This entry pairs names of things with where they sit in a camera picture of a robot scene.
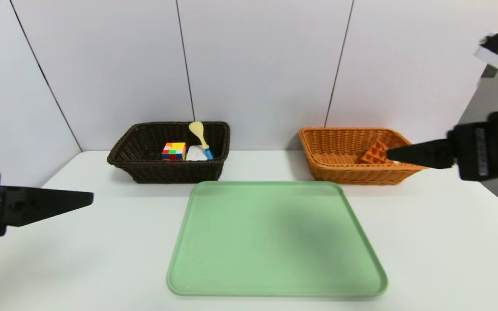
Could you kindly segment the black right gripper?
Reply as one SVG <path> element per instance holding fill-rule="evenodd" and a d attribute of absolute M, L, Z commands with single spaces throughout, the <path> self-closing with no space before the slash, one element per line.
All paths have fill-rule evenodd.
<path fill-rule="evenodd" d="M 498 179 L 498 111 L 484 122 L 455 126 L 452 138 L 389 149 L 386 158 L 421 167 L 447 169 L 456 163 L 465 181 Z"/>

